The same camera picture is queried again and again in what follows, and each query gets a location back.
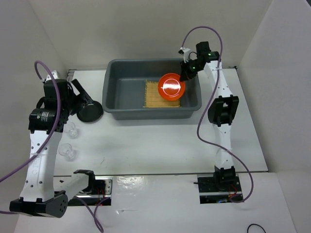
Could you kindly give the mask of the square bamboo mat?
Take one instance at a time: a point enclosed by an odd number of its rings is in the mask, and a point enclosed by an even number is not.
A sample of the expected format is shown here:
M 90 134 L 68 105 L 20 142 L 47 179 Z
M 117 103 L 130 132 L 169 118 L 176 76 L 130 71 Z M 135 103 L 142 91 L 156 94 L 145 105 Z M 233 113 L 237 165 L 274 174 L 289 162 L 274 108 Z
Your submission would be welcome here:
M 144 108 L 179 108 L 180 100 L 169 101 L 162 98 L 158 92 L 158 82 L 146 81 Z

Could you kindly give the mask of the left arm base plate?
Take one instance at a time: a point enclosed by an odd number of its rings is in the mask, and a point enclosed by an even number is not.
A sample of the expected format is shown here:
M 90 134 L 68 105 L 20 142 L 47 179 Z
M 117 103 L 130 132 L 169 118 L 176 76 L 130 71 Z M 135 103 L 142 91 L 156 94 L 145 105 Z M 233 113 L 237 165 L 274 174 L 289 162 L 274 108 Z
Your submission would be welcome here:
M 54 188 L 60 189 L 59 187 L 69 180 L 70 176 L 56 176 L 53 178 Z M 111 205 L 111 195 L 113 186 L 112 176 L 96 176 L 95 179 L 98 183 L 101 183 L 100 187 L 93 188 L 92 192 L 79 191 L 75 196 L 81 198 L 88 206 L 96 206 L 100 201 L 104 200 L 101 206 Z M 69 200 L 69 206 L 84 206 L 78 199 L 73 198 Z

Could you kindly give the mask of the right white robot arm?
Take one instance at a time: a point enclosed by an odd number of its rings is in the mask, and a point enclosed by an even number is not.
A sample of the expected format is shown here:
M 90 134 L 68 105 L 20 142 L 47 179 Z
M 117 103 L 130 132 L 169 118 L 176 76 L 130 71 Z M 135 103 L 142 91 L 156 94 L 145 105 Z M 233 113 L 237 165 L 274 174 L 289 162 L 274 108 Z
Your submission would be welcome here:
M 183 56 L 180 81 L 195 78 L 199 71 L 208 75 L 212 87 L 212 95 L 203 115 L 207 115 L 215 133 L 216 152 L 213 185 L 223 191 L 234 183 L 236 171 L 231 156 L 231 125 L 239 104 L 239 97 L 233 95 L 226 82 L 220 61 L 220 54 L 211 51 L 208 42 L 196 45 L 196 59 L 190 58 L 191 49 L 181 47 L 179 52 Z

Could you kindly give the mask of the orange plastic plate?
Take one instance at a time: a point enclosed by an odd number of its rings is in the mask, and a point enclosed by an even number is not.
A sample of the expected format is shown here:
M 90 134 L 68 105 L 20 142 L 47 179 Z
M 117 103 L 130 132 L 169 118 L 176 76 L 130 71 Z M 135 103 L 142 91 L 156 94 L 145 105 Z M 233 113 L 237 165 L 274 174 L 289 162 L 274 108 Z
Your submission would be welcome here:
M 167 73 L 158 81 L 157 90 L 159 95 L 168 101 L 180 99 L 186 90 L 184 82 L 180 81 L 180 75 Z

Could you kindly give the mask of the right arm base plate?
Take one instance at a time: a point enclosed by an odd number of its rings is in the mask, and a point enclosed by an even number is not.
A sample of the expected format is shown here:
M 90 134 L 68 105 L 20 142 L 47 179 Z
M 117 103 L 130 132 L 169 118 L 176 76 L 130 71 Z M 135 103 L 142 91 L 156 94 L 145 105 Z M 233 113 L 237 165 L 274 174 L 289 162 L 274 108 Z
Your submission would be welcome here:
M 199 190 L 201 204 L 230 203 L 243 200 L 240 179 L 236 176 L 232 183 L 216 184 L 212 174 L 197 175 L 193 182 Z

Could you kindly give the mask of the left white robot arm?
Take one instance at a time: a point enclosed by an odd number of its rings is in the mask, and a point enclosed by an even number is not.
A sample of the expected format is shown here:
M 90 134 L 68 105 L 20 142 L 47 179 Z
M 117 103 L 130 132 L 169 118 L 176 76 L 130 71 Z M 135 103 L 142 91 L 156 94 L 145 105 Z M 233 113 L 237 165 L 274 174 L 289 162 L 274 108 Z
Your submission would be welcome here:
M 92 101 L 77 80 L 46 81 L 45 96 L 29 116 L 31 139 L 30 163 L 19 198 L 10 202 L 9 210 L 28 216 L 61 218 L 69 201 L 80 191 L 93 193 L 97 188 L 91 170 L 77 170 L 57 189 L 53 176 L 58 146 L 70 115 L 79 113 Z

